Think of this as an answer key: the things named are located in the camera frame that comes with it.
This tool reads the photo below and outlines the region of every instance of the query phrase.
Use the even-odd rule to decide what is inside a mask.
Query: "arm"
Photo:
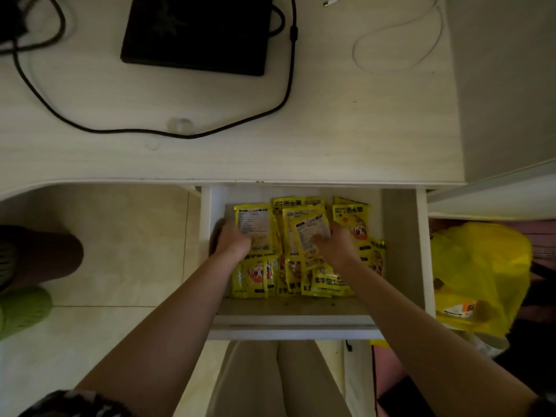
[[[140,417],[171,417],[195,368],[230,274],[251,241],[229,222],[214,255],[79,383]]]
[[[350,233],[316,238],[324,258],[356,292],[437,416],[528,414],[537,396],[361,263]]]

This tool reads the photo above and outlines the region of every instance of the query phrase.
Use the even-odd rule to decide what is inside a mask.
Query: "open drawer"
[[[434,315],[427,198],[424,189],[273,186],[263,183],[206,185],[201,190],[200,261],[218,219],[233,219],[233,207],[274,197],[342,196],[369,203],[369,233],[386,240],[384,276],[409,299]],[[234,299],[228,294],[210,339],[378,339],[382,338],[355,297]]]

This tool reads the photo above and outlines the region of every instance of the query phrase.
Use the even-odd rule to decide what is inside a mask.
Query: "person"
[[[74,390],[54,392],[21,416],[172,416],[229,277],[251,246],[232,222],[217,241],[216,251]],[[315,244],[356,292],[437,416],[553,415],[549,403],[364,266],[347,229],[332,223],[331,237],[316,237]],[[207,415],[349,416],[333,381],[327,390],[313,389],[331,380],[323,366],[314,341],[232,342]],[[319,404],[315,412],[311,407]]]

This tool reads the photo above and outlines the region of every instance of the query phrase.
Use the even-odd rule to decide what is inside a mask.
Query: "black laptop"
[[[133,0],[121,59],[261,76],[272,0]]]

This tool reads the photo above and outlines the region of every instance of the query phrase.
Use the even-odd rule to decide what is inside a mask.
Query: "beige pants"
[[[233,341],[207,417],[351,417],[315,341]]]

